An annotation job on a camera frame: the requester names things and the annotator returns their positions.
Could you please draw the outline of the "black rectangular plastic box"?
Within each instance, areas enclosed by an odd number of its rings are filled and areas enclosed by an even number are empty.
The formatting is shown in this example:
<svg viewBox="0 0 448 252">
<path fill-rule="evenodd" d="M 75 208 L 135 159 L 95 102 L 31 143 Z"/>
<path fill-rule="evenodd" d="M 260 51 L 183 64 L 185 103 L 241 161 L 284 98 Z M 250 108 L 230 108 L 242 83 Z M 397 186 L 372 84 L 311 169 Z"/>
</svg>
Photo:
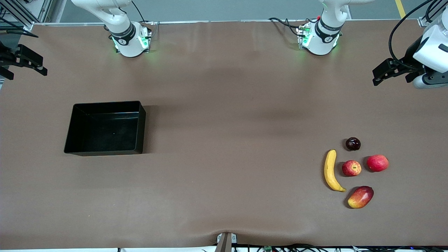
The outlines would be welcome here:
<svg viewBox="0 0 448 252">
<path fill-rule="evenodd" d="M 76 156 L 141 154 L 146 115 L 139 101 L 75 104 L 64 153 Z"/>
</svg>

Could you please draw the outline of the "red yellow apple with stem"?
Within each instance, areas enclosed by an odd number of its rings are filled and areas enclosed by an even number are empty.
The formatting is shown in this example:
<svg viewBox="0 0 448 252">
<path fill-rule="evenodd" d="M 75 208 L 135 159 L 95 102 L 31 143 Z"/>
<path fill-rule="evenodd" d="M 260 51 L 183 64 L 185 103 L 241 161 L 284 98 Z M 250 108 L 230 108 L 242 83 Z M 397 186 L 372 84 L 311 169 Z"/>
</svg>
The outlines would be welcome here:
<svg viewBox="0 0 448 252">
<path fill-rule="evenodd" d="M 343 163 L 341 170 L 345 176 L 353 177 L 361 173 L 362 167 L 359 162 L 355 160 L 348 160 Z"/>
</svg>

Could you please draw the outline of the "yellow banana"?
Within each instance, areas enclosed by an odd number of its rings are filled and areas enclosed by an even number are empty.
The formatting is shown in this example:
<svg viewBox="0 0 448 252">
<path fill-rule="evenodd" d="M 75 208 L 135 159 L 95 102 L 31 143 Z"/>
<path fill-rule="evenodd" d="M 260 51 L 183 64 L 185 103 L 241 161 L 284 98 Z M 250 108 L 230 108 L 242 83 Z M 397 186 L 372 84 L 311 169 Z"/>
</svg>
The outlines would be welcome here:
<svg viewBox="0 0 448 252">
<path fill-rule="evenodd" d="M 346 189 L 340 185 L 335 177 L 336 157 L 336 150 L 331 149 L 327 152 L 323 168 L 324 179 L 331 190 L 345 193 Z"/>
</svg>

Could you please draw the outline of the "pinkish red round fruit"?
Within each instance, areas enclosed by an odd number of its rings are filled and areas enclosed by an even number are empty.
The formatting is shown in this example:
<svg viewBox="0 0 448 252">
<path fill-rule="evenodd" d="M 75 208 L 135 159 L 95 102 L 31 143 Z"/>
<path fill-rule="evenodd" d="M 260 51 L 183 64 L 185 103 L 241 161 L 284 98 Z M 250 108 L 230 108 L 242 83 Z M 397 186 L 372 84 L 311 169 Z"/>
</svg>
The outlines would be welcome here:
<svg viewBox="0 0 448 252">
<path fill-rule="evenodd" d="M 373 172 L 381 172 L 389 167 L 389 160 L 384 155 L 373 155 L 367 158 L 366 164 Z"/>
</svg>

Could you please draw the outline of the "red yellow mango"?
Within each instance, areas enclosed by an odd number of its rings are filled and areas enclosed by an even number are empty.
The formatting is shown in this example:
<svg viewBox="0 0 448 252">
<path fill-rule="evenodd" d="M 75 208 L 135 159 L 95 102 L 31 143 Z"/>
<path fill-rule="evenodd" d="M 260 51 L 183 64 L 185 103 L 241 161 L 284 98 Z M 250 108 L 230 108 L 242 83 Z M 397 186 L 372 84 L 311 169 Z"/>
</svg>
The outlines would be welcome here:
<svg viewBox="0 0 448 252">
<path fill-rule="evenodd" d="M 349 207 L 360 209 L 365 207 L 373 198 L 374 190 L 366 185 L 358 187 L 347 200 Z"/>
</svg>

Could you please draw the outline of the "large table cover sheet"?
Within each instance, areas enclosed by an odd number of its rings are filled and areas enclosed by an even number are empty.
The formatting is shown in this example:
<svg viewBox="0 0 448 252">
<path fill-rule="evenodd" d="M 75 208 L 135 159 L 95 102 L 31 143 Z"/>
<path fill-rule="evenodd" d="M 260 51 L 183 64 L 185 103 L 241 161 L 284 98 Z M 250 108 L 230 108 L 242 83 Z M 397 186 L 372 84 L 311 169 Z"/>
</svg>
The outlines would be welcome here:
<svg viewBox="0 0 448 252">
<path fill-rule="evenodd" d="M 0 249 L 245 244 L 448 245 L 448 88 L 379 86 L 396 20 L 348 21 L 326 56 L 271 22 L 153 27 L 116 53 L 100 26 L 36 25 L 20 43 L 48 75 L 13 68 L 0 90 Z M 143 153 L 64 153 L 72 108 L 139 101 Z M 360 150 L 347 150 L 356 137 Z M 336 150 L 331 190 L 324 161 Z M 366 161 L 384 155 L 389 167 Z M 347 177 L 342 165 L 360 163 Z M 347 200 L 374 190 L 363 208 Z"/>
</svg>

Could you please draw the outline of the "aluminium frame struts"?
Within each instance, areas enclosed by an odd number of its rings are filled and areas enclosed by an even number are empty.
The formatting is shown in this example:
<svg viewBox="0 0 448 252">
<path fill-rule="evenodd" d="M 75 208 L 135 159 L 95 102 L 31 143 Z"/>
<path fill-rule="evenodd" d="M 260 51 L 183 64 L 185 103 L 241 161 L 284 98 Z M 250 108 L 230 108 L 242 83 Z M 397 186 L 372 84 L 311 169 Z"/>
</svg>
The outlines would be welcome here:
<svg viewBox="0 0 448 252">
<path fill-rule="evenodd" d="M 0 0 L 0 26 L 31 30 L 47 19 L 55 0 Z"/>
</svg>

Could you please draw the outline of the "grey table edge bracket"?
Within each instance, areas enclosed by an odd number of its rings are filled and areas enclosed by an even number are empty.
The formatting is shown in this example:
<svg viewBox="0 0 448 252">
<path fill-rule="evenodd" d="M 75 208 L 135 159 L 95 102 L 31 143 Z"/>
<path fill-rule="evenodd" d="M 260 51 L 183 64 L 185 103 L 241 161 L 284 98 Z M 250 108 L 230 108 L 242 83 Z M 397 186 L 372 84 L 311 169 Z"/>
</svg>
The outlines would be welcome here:
<svg viewBox="0 0 448 252">
<path fill-rule="evenodd" d="M 217 236 L 217 241 L 215 252 L 237 252 L 237 235 L 235 233 L 221 233 Z"/>
</svg>

